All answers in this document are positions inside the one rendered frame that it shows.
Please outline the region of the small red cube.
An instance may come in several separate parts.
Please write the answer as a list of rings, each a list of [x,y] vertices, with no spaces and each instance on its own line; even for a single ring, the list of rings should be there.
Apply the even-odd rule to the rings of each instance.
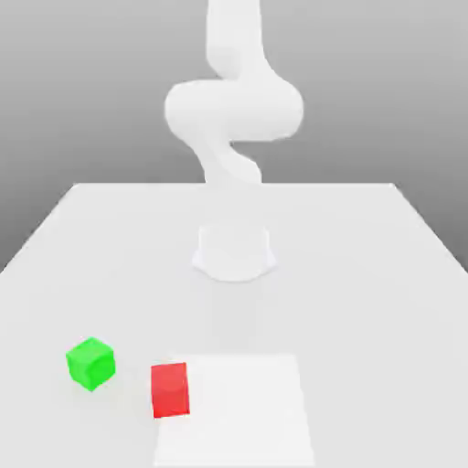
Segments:
[[[152,366],[151,395],[155,419],[189,414],[186,362]]]

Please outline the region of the small green cube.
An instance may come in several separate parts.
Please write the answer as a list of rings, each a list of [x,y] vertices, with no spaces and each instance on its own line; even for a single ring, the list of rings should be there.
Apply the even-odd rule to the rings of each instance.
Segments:
[[[66,353],[71,378],[88,391],[109,380],[116,370],[113,349],[89,337]]]

